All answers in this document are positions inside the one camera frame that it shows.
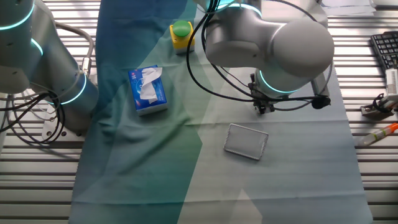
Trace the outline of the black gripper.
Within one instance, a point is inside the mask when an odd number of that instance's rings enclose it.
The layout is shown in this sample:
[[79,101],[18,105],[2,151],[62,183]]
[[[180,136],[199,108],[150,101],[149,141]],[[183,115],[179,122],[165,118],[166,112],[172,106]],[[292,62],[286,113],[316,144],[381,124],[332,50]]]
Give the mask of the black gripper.
[[274,104],[269,101],[269,97],[263,94],[263,92],[258,89],[255,82],[255,74],[250,74],[251,83],[249,83],[249,89],[251,95],[253,96],[254,106],[257,108],[259,114],[268,114],[275,111]]

